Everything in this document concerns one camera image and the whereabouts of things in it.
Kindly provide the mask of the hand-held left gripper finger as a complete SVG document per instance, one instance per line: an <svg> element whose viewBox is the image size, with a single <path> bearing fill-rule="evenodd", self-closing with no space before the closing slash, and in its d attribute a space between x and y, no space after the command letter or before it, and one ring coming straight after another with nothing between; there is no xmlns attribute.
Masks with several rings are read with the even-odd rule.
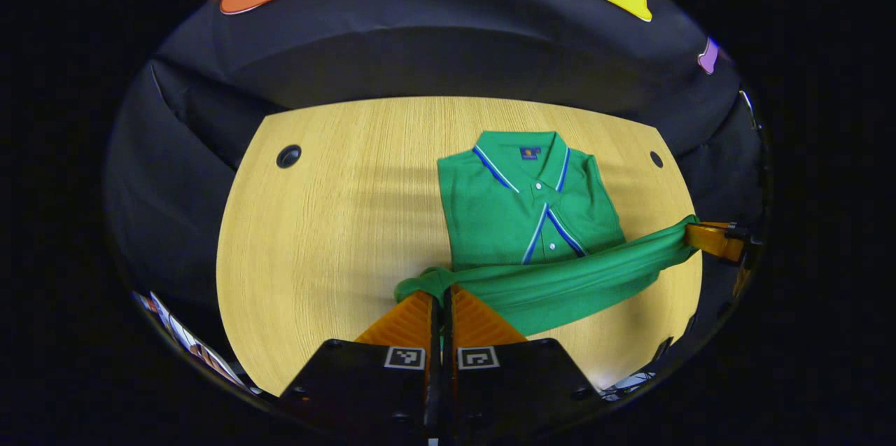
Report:
<svg viewBox="0 0 896 446"><path fill-rule="evenodd" d="M546 442L603 413L603 399L560 341L527 340L458 284L445 299L451 440Z"/></svg>
<svg viewBox="0 0 896 446"><path fill-rule="evenodd" d="M330 442L426 442L438 427L438 300L417 291L354 341L326 340L279 411Z"/></svg>

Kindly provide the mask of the green T-shirt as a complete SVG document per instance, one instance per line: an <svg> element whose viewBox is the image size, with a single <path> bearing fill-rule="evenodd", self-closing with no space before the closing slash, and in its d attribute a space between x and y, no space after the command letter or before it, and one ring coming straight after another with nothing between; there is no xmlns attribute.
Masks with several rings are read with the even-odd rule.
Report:
<svg viewBox="0 0 896 446"><path fill-rule="evenodd" d="M633 298L697 252L694 214L627 239L596 157L557 132L484 131L436 164L451 264L401 281L395 302L457 284L535 335Z"/></svg>

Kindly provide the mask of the colourful printed papers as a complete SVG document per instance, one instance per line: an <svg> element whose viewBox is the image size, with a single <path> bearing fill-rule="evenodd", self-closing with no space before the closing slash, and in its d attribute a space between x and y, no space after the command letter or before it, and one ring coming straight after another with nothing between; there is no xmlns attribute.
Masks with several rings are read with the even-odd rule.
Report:
<svg viewBox="0 0 896 446"><path fill-rule="evenodd" d="M217 373L220 378L226 380L232 386L240 389L240 391L252 393L249 386L240 379L240 376L237 375L231 365L214 348L202 341L201 338L193 335L156 295L151 293L149 296L144 296L143 294L133 292L132 296L147 312L155 316L155 319L160 322L161 328L167 332L177 346L183 348L187 354L195 357L199 362L203 362L208 369Z"/></svg>

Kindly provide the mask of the black backdrop cloth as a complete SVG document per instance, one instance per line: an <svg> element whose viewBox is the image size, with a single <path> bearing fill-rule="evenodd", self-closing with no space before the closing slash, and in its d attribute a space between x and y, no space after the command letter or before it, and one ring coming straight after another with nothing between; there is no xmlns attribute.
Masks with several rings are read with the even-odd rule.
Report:
<svg viewBox="0 0 896 446"><path fill-rule="evenodd" d="M125 282L183 307L212 346L226 195L264 117L409 96L525 99L656 127L698 217L766 220L749 86L674 0L208 0L148 57L108 141L103 206Z"/></svg>

